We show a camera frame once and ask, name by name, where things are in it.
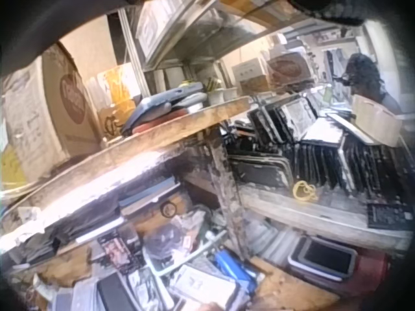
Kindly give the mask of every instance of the dark hair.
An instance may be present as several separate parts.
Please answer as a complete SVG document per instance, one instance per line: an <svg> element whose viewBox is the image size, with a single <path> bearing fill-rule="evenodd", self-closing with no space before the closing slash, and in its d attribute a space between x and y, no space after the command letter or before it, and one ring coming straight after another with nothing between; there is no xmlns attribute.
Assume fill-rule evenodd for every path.
<svg viewBox="0 0 415 311"><path fill-rule="evenodd" d="M345 74L348 76L350 86L358 89L357 93L362 93L360 95L372 97L374 100L379 100L379 97L382 97L383 81L370 57L361 53L352 54Z"/></svg>

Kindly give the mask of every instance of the blue object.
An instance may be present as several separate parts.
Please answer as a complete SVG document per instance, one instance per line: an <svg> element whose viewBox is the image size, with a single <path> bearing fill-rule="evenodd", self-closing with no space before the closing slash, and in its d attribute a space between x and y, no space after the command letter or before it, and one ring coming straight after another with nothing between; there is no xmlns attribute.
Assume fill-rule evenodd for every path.
<svg viewBox="0 0 415 311"><path fill-rule="evenodd" d="M255 292L257 288L255 280L243 270L241 265L226 250L217 252L215 260L225 275L236 280L242 287L246 288L249 294Z"/></svg>

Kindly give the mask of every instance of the person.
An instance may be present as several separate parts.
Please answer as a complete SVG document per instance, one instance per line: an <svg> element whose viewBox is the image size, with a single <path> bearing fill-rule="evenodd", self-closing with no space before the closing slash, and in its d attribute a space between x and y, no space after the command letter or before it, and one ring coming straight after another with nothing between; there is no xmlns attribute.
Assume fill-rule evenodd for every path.
<svg viewBox="0 0 415 311"><path fill-rule="evenodd" d="M403 112L397 101L386 91L379 70L369 56L355 53L350 56L346 71L335 80L350 86L351 94L358 94L385 106L395 115Z"/></svg>

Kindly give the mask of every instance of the yellow cable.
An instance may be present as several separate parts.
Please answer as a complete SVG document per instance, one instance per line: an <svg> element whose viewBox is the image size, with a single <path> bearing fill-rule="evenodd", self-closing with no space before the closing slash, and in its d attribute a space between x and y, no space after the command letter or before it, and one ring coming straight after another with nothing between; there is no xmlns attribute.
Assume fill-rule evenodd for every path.
<svg viewBox="0 0 415 311"><path fill-rule="evenodd" d="M302 188L306 196L298 196L298 189ZM307 202L310 200L317 200L318 196L316 195L316 187L314 185L309 185L304 180L297 181L294 187L292 188L292 195L299 201Z"/></svg>

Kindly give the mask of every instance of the wooden surface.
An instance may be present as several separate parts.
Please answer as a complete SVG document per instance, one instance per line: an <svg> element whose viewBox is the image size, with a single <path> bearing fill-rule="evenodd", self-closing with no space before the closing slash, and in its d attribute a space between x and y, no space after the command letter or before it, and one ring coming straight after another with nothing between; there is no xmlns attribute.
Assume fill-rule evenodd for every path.
<svg viewBox="0 0 415 311"><path fill-rule="evenodd" d="M50 207L62 208L57 204L62 196L69 194L73 189L87 185L95 181L105 173L113 172L127 163L134 163L145 152L157 150L160 153L172 152L171 145L180 147L178 141L190 135L208 128L214 124L238 115L249 108L248 97L241 97L216 106L202 109L196 113L186 115L172 121L160 124L141 134L133 135L111 147L88 157L83 162L71 167L50 182L43 185L15 206L13 206L2 218L2 234L12 232L22 223L17 212L18 207L39 207L45 210ZM153 165L157 165L165 159L161 157ZM118 180L112 180L108 188L116 187Z"/></svg>
<svg viewBox="0 0 415 311"><path fill-rule="evenodd" d="M267 275L255 293L251 310L314 311L339 299L337 295L297 279L259 257L253 257L250 262Z"/></svg>
<svg viewBox="0 0 415 311"><path fill-rule="evenodd" d="M273 1L260 9L251 0L220 0L220 3L222 5L219 7L226 12L246 18L268 29L282 29L306 18L286 0ZM276 16L275 9L279 11L281 18Z"/></svg>
<svg viewBox="0 0 415 311"><path fill-rule="evenodd" d="M176 204L178 214L183 214L191 206L189 196L183 190L172 194L167 200ZM169 221L160 213L160 205L163 202L165 201L163 200L160 204L147 209L144 213L132 219L131 222L141 236ZM72 287L75 281L91 276L91 266L88 263L88 249L89 242L82 245L70 244L60 249L58 255L50 260L24 271L16 271L13 273L13 276L24 282L31 283L33 275L38 273L46 282Z"/></svg>
<svg viewBox="0 0 415 311"><path fill-rule="evenodd" d="M406 250L412 238L408 231L367 228L367 216L315 203L299 202L275 192L238 185L242 205L287 225L338 241L383 251Z"/></svg>

